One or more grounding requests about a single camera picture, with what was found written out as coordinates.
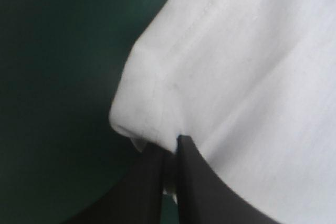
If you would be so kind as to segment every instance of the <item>dark green background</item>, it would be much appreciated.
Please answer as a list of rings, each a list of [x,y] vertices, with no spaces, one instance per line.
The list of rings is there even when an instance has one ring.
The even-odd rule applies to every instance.
[[[136,160],[108,112],[166,0],[0,0],[0,223],[58,223]],[[164,199],[162,223],[177,223]]]

